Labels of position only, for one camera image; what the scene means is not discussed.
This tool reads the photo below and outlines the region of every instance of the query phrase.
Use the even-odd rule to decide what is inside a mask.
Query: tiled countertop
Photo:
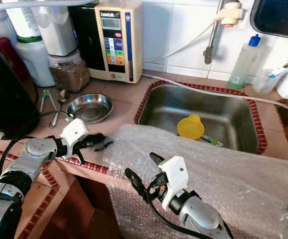
[[[220,88],[226,88],[227,84],[227,82],[224,81],[188,77],[169,73],[161,73],[154,71],[145,71],[145,73],[166,77],[168,79],[176,80],[179,82],[207,85]],[[113,135],[120,128],[121,125],[134,123],[134,117],[146,93],[147,88],[155,81],[157,80],[142,77],[139,83],[133,85],[122,82],[110,82],[93,79],[90,84],[87,85],[87,87],[85,87],[81,92],[77,94],[70,94],[68,102],[72,101],[80,95],[89,93],[100,93],[110,97],[113,100],[114,104],[114,109],[111,115],[108,116],[103,122],[100,122],[98,124],[89,124],[88,129],[91,134],[101,132],[104,135]],[[27,89],[30,92],[32,98],[34,98],[35,93],[30,83],[27,83]],[[59,91],[56,88],[49,89],[53,96],[53,99],[56,100]],[[252,91],[251,85],[246,85],[241,91],[249,96],[263,98],[263,96],[258,96]],[[268,96],[265,96],[264,98],[270,100],[281,99],[276,91],[272,92]],[[286,138],[283,125],[280,121],[279,114],[277,113],[277,108],[273,105],[261,102],[256,102],[256,104],[268,143],[267,149],[262,155],[288,160],[288,140]],[[51,102],[49,100],[46,100],[44,103],[44,112],[52,110],[54,110],[54,108],[52,107]],[[52,118],[53,116],[47,116],[42,118],[40,124],[30,135],[35,137],[47,137],[49,135],[54,135],[58,137],[59,134],[62,132],[63,128],[67,125],[67,122],[64,116],[60,115],[57,126],[50,129],[48,128],[48,125]],[[0,141],[0,156],[2,154],[2,151],[5,150],[7,144],[8,141]],[[14,156],[19,156],[22,152],[22,149],[23,142],[19,142],[11,149],[10,154]],[[70,175],[64,175],[64,172],[69,172],[72,174],[87,177],[102,183],[110,183],[113,180],[112,177],[106,175],[106,167],[108,166],[108,162],[104,162],[102,160],[101,153],[94,152],[92,149],[83,149],[82,154],[84,155],[86,161],[92,163],[87,163],[81,167],[77,165],[78,163],[75,159],[70,160],[69,162],[58,160],[56,163],[52,163],[51,167],[48,167],[48,170],[52,174],[51,176],[53,176],[56,182],[58,182],[59,184],[57,185],[57,189],[59,189],[59,192],[61,192],[61,195],[59,194],[61,198],[65,196],[65,193],[67,192],[69,187],[68,185],[70,185],[70,183],[72,182],[72,179],[70,179],[70,183],[66,182],[64,185],[62,185],[62,182],[68,181],[66,180],[66,178],[70,177]],[[48,185],[50,184],[49,176],[44,175],[44,177],[39,177],[38,183],[42,183],[52,189],[52,186]]]

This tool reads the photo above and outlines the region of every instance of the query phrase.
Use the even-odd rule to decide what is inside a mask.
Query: countertop
[[[210,80],[204,78],[196,78],[182,75],[175,75],[169,73],[161,73],[155,71],[144,71],[147,74],[157,75],[161,77],[166,77],[171,80],[176,80],[178,82],[192,83],[198,85],[207,85],[213,87],[226,88],[227,82]],[[147,91],[149,85],[154,83],[157,80],[142,77],[141,80],[137,84],[128,84],[123,82],[113,82],[113,81],[102,81],[91,79],[91,82],[79,93],[70,94],[68,102],[77,98],[80,95],[89,94],[89,93],[100,93],[110,97],[113,100],[114,109],[112,113],[103,121],[98,124],[89,124],[87,125],[90,134],[95,133],[103,133],[104,135],[111,136],[120,128],[123,124],[134,124],[134,117],[138,108],[143,100],[143,97]],[[35,93],[31,82],[26,82],[25,84],[30,96],[34,99]],[[40,107],[41,95],[44,88],[38,88],[40,93],[40,99],[37,104],[38,108]],[[56,101],[59,91],[52,87],[48,88],[53,96],[53,99]],[[261,97],[270,100],[280,100],[281,97],[278,95],[276,91],[273,91],[268,96],[258,96],[252,91],[251,85],[246,85],[241,91],[249,96]],[[264,130],[264,134],[267,140],[267,148],[262,153],[262,155],[270,156],[274,158],[288,160],[288,139],[285,134],[285,130],[283,124],[280,120],[279,114],[277,112],[277,108],[273,105],[256,102],[257,109],[259,112],[261,124]],[[50,100],[45,100],[44,103],[44,112],[54,110]],[[67,121],[65,120],[65,116],[59,115],[58,123],[55,128],[48,128],[50,121],[53,116],[47,116],[41,119],[39,125],[36,129],[30,134],[35,137],[47,137],[50,135],[54,135],[56,137],[62,132],[63,128],[67,125]],[[2,152],[7,147],[9,141],[0,141],[0,156]],[[8,157],[8,162],[6,162],[6,166],[10,164],[10,160],[16,159],[23,148],[23,142],[17,143],[11,150],[10,156]],[[65,196],[68,191],[69,186],[72,184],[73,179],[70,174],[80,175],[86,178],[90,178],[93,180],[97,180],[102,183],[110,183],[112,177],[108,176],[106,173],[108,171],[108,162],[104,162],[102,160],[101,152],[94,152],[93,149],[83,149],[82,154],[84,158],[89,163],[86,163],[83,166],[80,166],[76,159],[70,159],[67,161],[57,160],[52,162],[50,165],[45,167],[45,172],[43,176],[39,177],[38,183],[45,185],[50,188],[50,192],[53,189],[59,190],[61,193],[61,197],[56,199],[57,205],[61,202],[61,199]],[[48,196],[41,198],[42,204],[43,200],[45,200]],[[29,223],[35,222],[34,228],[40,227],[40,231],[45,227],[45,225],[40,225],[36,219],[36,211],[32,210],[32,217],[29,220]],[[26,225],[26,228],[33,228],[32,225],[28,227],[29,223]],[[26,237],[18,237],[18,238],[37,238],[39,233],[35,233],[35,236],[32,236],[33,230],[27,232]]]

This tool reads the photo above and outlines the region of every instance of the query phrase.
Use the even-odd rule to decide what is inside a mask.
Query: white tile wall
[[[216,14],[218,0],[142,0],[144,2],[144,60],[155,59],[193,39],[211,21]],[[243,44],[248,43],[253,30],[249,21],[250,9],[254,0],[240,0],[247,14],[243,22],[232,28],[222,28],[217,35],[213,51],[213,61],[204,64],[203,51],[208,45],[211,29],[203,34],[194,44],[162,60],[144,63],[144,69],[158,70],[175,74],[208,77],[228,81]],[[259,69],[277,64],[276,56],[271,51],[277,40],[280,46],[287,46],[288,39],[260,34],[261,57],[250,69],[250,76],[255,76]]]

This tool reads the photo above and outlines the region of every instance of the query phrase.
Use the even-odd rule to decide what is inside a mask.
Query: stainless steel bowl
[[[66,108],[67,113],[85,123],[98,123],[104,120],[113,110],[113,103],[107,96],[88,94],[76,98]]]

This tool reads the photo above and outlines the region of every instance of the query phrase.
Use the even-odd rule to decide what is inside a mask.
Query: spoon
[[[60,103],[58,111],[62,109],[63,104],[67,102],[68,98],[69,98],[69,93],[66,90],[62,90],[58,98],[58,102]],[[56,126],[56,122],[58,121],[58,116],[59,116],[59,113],[56,113],[51,123],[49,124],[49,128],[54,128]]]

